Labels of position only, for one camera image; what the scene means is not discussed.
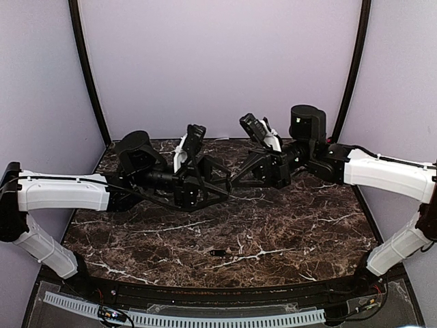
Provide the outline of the key with black head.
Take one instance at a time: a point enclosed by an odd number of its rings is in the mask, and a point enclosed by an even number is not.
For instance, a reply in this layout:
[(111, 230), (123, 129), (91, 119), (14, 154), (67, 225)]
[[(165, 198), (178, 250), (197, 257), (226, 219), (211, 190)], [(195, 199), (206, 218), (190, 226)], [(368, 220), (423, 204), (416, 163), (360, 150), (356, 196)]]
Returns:
[(213, 249), (210, 251), (210, 255), (211, 256), (219, 256), (219, 257), (223, 257), (227, 254), (227, 252), (223, 249)]

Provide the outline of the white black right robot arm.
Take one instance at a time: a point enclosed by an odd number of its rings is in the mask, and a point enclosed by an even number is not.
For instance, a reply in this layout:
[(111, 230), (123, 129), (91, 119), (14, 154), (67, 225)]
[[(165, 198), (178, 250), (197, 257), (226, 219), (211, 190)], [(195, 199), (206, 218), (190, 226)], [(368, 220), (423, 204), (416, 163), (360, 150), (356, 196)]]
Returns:
[(356, 268), (348, 290), (362, 297), (375, 279), (417, 251), (436, 243), (436, 164), (405, 161), (374, 154), (361, 146), (334, 142), (326, 136), (326, 114), (311, 105), (291, 108), (290, 137), (284, 145), (267, 118), (252, 113), (240, 125), (258, 148), (232, 178), (233, 187), (286, 187), (300, 168), (325, 182), (365, 186), (419, 201), (412, 219), (383, 244), (368, 251)]

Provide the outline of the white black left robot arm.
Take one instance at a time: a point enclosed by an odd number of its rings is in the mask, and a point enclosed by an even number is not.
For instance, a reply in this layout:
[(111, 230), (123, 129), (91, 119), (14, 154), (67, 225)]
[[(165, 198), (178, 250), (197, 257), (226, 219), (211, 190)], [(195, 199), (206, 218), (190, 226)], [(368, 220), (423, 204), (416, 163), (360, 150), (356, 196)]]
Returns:
[(29, 211), (88, 209), (126, 212), (142, 201), (193, 212), (229, 197), (230, 171), (199, 152), (205, 128), (188, 125), (174, 150), (173, 164), (153, 148), (145, 131), (126, 135), (114, 147), (119, 169), (114, 174), (84, 176), (41, 174), (11, 162), (1, 179), (1, 241), (24, 249), (39, 263), (69, 281), (82, 298), (96, 293), (84, 259), (45, 232)]

